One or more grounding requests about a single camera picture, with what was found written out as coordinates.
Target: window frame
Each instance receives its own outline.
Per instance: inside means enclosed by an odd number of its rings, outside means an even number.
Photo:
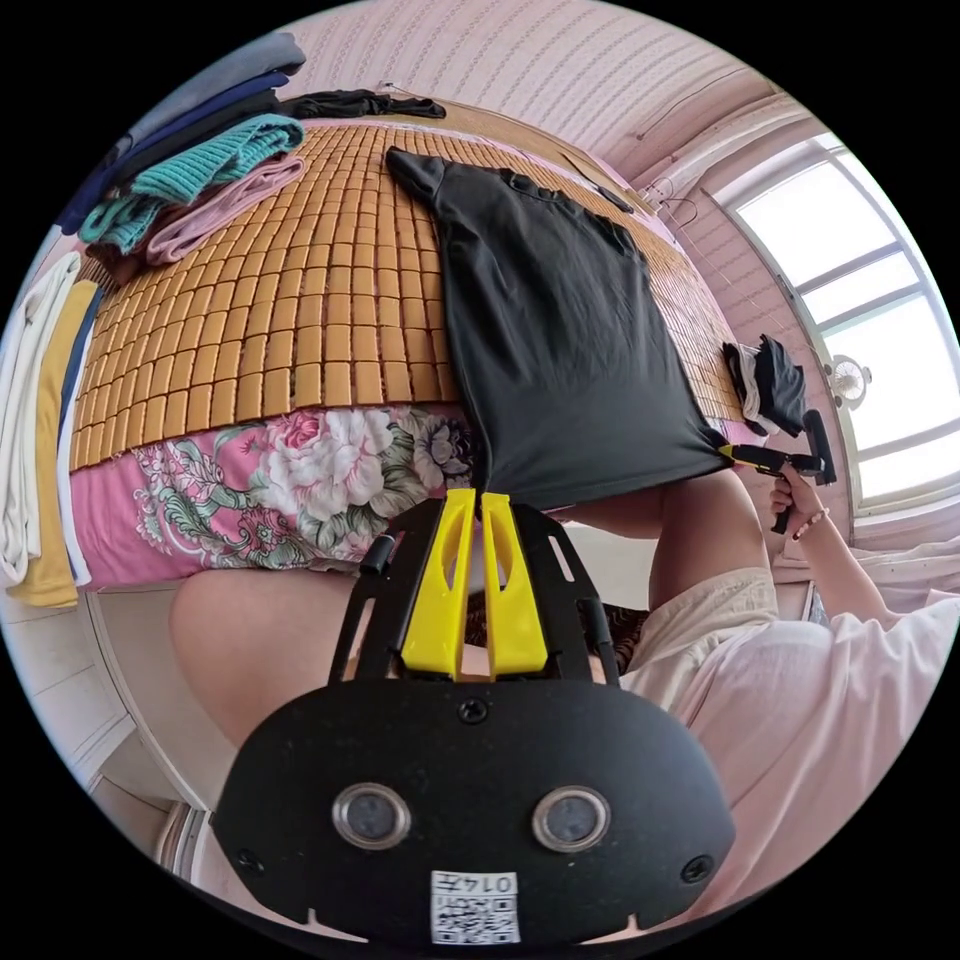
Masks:
[[[824,340],[824,332],[835,332],[849,328],[870,320],[887,310],[902,303],[917,298],[924,298],[933,313],[934,320],[943,335],[944,342],[950,355],[951,366],[957,384],[960,385],[960,349],[954,339],[953,326],[946,306],[940,296],[940,291],[933,280],[929,267],[922,254],[917,249],[909,233],[905,233],[904,226],[898,224],[884,209],[872,192],[860,182],[856,175],[841,162],[840,158],[850,154],[842,144],[824,146],[817,139],[808,140],[788,151],[784,151],[782,162],[776,163],[776,158],[762,165],[762,172],[756,176],[746,174],[732,184],[712,192],[711,199],[719,206],[727,217],[737,226],[747,242],[765,263],[773,274],[788,303],[799,319],[807,340],[820,360],[821,365],[833,363],[832,355]],[[880,217],[883,224],[894,237],[893,241],[885,246],[864,254],[847,263],[840,264],[819,276],[794,286],[786,277],[777,259],[773,256],[764,242],[754,232],[746,220],[741,216],[740,209],[763,194],[785,183],[793,177],[800,176],[821,164],[830,164],[846,178],[847,182],[862,196],[873,211]],[[918,281],[907,287],[893,290],[875,300],[868,301],[828,318],[817,324],[803,299],[805,294],[817,290],[834,280],[869,266],[886,257],[903,254],[910,264]],[[895,511],[911,510],[931,503],[939,502],[960,494],[960,470],[903,490],[895,491],[876,497],[864,497],[860,481],[860,463],[875,459],[890,453],[909,450],[924,442],[947,436],[960,429],[960,418],[929,430],[919,431],[900,440],[890,441],[873,447],[860,450],[857,447],[853,422],[846,405],[834,407],[840,421],[840,433],[843,437],[844,453],[850,474],[850,493],[854,505],[854,515],[857,518],[879,516]]]

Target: bracelet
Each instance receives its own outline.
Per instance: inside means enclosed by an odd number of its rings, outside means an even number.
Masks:
[[[830,516],[830,508],[824,507],[818,510],[809,520],[803,523],[793,535],[794,540],[799,540],[815,523],[819,523],[824,517]]]

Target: bed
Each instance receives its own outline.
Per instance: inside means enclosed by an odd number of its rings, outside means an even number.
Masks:
[[[702,412],[731,441],[752,437],[720,309],[628,185],[523,124],[445,106],[443,121],[307,122],[300,181],[185,260],[107,285],[62,440],[81,589],[210,568],[349,572],[390,517],[470,484],[436,241],[383,169],[394,144],[509,166],[623,224]]]

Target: window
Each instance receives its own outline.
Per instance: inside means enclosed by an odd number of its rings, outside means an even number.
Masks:
[[[716,199],[787,290],[825,367],[864,372],[849,391],[833,384],[857,513],[960,492],[960,346],[906,224],[863,164],[836,137],[817,137]]]

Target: yellow cloth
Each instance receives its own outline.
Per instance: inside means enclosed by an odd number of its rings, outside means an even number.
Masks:
[[[37,494],[40,504],[40,556],[30,560],[23,582],[7,593],[33,607],[75,607],[77,588],[60,524],[57,490],[57,430],[60,395],[73,344],[97,292],[90,280],[78,280],[67,295],[47,352],[40,363],[37,391]]]

